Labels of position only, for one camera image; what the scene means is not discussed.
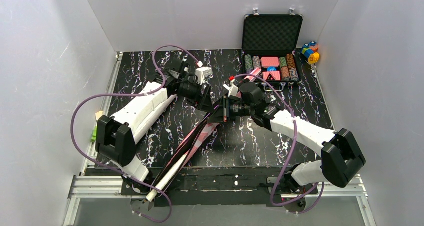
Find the pink racket cover bag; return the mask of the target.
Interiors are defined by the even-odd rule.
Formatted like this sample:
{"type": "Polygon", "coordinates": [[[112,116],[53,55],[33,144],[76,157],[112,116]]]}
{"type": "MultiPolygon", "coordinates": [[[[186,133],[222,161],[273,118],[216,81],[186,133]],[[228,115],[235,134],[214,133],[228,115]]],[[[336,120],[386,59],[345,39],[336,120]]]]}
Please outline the pink racket cover bag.
{"type": "MultiPolygon", "coordinates": [[[[243,83],[253,82],[260,75],[261,74],[256,75],[252,71],[251,74],[248,74],[240,83],[237,83],[236,85],[237,87],[239,87],[243,83]]],[[[213,104],[213,107],[214,107],[213,112],[207,112],[204,119],[200,121],[192,129],[192,131],[183,139],[183,141],[177,148],[173,157],[169,160],[167,165],[164,166],[163,170],[158,174],[156,179],[153,181],[154,186],[156,186],[156,184],[164,177],[164,175],[169,171],[172,165],[175,164],[182,155],[184,155],[185,153],[188,153],[188,156],[186,157],[185,162],[183,164],[184,166],[191,159],[191,157],[198,150],[198,148],[203,144],[203,142],[211,135],[211,133],[215,130],[217,125],[219,125],[220,123],[224,123],[223,112],[222,112],[223,111],[222,101],[224,96],[222,96],[222,98],[219,101],[213,104]]],[[[163,191],[165,191],[169,187],[171,182],[175,179],[176,175],[173,176],[173,178],[166,185],[163,191]]]]}

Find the pink badminton racket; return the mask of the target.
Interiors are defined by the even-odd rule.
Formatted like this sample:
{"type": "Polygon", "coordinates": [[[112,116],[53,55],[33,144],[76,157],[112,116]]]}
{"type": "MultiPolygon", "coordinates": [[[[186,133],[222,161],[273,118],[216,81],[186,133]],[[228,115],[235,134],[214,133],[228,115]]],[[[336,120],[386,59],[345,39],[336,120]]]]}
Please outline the pink badminton racket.
{"type": "Polygon", "coordinates": [[[188,156],[188,153],[185,153],[182,155],[178,161],[172,165],[172,167],[169,169],[169,171],[164,175],[164,177],[156,184],[156,189],[152,189],[146,196],[146,199],[149,202],[152,202],[153,199],[157,196],[159,193],[159,190],[163,191],[166,185],[171,181],[173,176],[175,176],[180,168],[184,165],[184,162],[186,161],[186,157],[188,156]]]}

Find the white shuttlecock tube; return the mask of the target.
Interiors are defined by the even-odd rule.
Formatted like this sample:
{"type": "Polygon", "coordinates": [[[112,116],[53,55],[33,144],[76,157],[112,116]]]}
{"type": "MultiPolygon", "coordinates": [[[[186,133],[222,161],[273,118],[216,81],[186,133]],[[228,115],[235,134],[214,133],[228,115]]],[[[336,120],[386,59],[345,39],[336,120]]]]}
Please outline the white shuttlecock tube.
{"type": "Polygon", "coordinates": [[[171,95],[166,101],[159,104],[154,110],[147,115],[147,117],[141,122],[141,124],[135,130],[133,136],[134,141],[137,144],[143,136],[149,131],[157,119],[166,111],[168,106],[176,99],[176,95],[171,95]]]}

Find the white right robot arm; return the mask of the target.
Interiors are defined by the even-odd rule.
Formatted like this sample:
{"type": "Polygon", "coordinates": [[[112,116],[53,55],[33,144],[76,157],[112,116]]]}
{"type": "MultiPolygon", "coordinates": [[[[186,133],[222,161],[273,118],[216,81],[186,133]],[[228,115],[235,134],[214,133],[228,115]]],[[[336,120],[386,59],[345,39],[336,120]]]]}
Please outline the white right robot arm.
{"type": "Polygon", "coordinates": [[[283,174],[280,183],[290,190],[321,181],[344,188],[366,164],[351,131],[334,131],[294,117],[281,106],[267,103],[264,93],[253,82],[232,85],[228,90],[222,98],[220,120],[250,116],[258,126],[292,136],[320,156],[320,160],[296,164],[283,174]]]}

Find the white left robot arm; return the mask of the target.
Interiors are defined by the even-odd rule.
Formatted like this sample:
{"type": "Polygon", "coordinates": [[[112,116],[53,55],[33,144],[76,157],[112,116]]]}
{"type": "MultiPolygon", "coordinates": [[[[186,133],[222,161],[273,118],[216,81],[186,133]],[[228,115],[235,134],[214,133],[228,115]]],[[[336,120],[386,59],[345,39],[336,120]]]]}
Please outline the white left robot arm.
{"type": "Polygon", "coordinates": [[[96,151],[125,174],[144,181],[149,170],[136,156],[137,143],[177,96],[201,111],[212,112],[211,86],[206,82],[212,75],[212,68],[201,62],[194,74],[190,74],[190,65],[184,61],[179,68],[164,69],[145,85],[140,96],[111,116],[100,117],[96,151]]]}

